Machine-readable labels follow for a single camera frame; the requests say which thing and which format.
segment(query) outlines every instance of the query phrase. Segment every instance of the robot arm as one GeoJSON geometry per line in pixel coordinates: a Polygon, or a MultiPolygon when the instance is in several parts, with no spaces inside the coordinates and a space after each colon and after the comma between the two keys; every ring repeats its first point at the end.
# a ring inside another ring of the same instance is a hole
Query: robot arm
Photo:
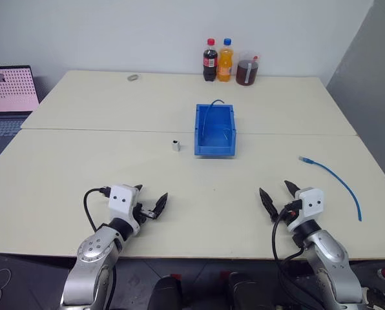
{"type": "Polygon", "coordinates": [[[101,227],[79,246],[76,263],[68,275],[61,309],[105,309],[112,292],[112,270],[128,239],[140,231],[146,218],[157,219],[167,202],[164,194],[154,210],[138,203],[142,185],[116,185],[104,192],[109,197],[111,222],[101,227]]]}
{"type": "MultiPolygon", "coordinates": [[[[295,243],[305,248],[306,258],[317,276],[325,308],[365,309],[359,280],[349,266],[348,252],[316,222],[324,208],[324,193],[320,189],[299,189],[291,182],[285,183],[295,201],[285,206],[288,212],[283,220],[295,243]]],[[[272,220],[277,219],[271,198],[262,189],[260,196],[272,220]]]]}

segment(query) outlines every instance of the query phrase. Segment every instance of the blue plastic bin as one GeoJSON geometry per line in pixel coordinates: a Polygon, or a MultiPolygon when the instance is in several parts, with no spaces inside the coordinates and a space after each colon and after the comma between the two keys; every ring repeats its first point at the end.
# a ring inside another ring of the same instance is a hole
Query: blue plastic bin
{"type": "Polygon", "coordinates": [[[232,105],[197,105],[195,146],[197,156],[234,156],[236,125],[232,105]]]}

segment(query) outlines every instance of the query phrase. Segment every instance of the orange soda bottle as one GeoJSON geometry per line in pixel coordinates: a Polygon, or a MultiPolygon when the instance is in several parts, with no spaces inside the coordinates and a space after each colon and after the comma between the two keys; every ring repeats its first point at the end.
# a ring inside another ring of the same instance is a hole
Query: orange soda bottle
{"type": "Polygon", "coordinates": [[[224,47],[220,50],[218,55],[217,77],[221,82],[228,82],[231,76],[231,68],[233,67],[233,50],[230,48],[231,39],[229,37],[224,39],[224,47]]]}

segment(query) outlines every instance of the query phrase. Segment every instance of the table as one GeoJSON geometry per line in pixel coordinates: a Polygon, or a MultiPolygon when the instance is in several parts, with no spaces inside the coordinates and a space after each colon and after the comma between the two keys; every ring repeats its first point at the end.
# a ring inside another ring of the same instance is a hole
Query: table
{"type": "MultiPolygon", "coordinates": [[[[193,148],[191,133],[22,130],[0,156],[0,253],[74,256],[92,233],[84,193],[142,183],[146,206],[164,192],[169,201],[123,256],[272,259],[272,224],[258,188],[280,210],[291,201],[283,183],[289,180],[325,192],[318,223],[352,259],[385,258],[385,175],[358,137],[238,134],[233,160],[195,158],[193,148]],[[347,190],[299,155],[328,165],[351,186],[363,222],[347,190]]],[[[88,205],[98,225],[108,220],[106,198],[93,194],[88,205]]],[[[280,256],[296,251],[281,225],[280,256]]]]}
{"type": "Polygon", "coordinates": [[[355,135],[317,77],[257,77],[250,87],[196,74],[69,71],[23,123],[24,129],[194,132],[195,106],[234,105],[243,134],[355,135]]]}

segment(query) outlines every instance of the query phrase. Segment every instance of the blue ethernet cable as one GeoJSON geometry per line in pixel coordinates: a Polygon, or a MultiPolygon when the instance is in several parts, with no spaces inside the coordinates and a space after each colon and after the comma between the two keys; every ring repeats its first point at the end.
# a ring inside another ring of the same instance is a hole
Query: blue ethernet cable
{"type": "Polygon", "coordinates": [[[302,157],[302,156],[299,157],[299,160],[301,160],[305,163],[310,163],[311,165],[318,165],[319,167],[322,167],[324,170],[328,171],[332,176],[334,176],[339,182],[341,182],[341,184],[343,184],[343,186],[345,186],[345,188],[348,190],[348,192],[352,195],[353,200],[355,200],[356,208],[358,210],[358,220],[360,222],[362,221],[362,212],[360,211],[359,201],[356,198],[353,191],[350,189],[350,187],[348,187],[348,185],[345,182],[343,182],[343,180],[341,178],[339,178],[332,170],[327,168],[325,165],[322,165],[321,163],[318,163],[317,161],[314,161],[314,160],[311,160],[310,158],[302,157]]]}

